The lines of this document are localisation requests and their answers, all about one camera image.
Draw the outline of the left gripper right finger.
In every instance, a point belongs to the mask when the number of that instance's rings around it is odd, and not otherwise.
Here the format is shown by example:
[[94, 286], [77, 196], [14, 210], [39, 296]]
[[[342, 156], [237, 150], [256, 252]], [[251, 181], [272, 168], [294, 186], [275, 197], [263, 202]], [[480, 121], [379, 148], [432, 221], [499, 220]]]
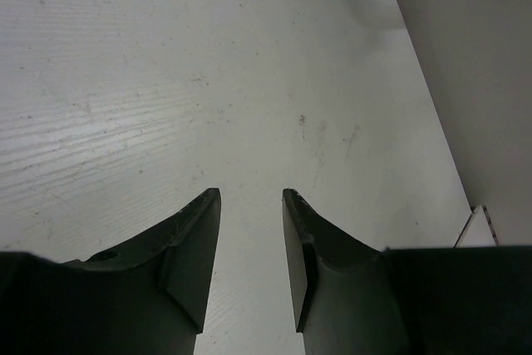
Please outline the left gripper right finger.
[[528, 246], [379, 251], [283, 191], [295, 327], [308, 354], [528, 354]]

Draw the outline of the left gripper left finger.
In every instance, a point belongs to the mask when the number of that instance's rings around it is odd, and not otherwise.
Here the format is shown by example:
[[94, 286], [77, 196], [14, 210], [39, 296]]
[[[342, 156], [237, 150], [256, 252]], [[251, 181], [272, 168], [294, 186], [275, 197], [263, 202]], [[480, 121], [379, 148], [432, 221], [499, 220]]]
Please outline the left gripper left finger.
[[4, 354], [191, 354], [203, 331], [220, 223], [209, 188], [87, 260], [1, 255]]

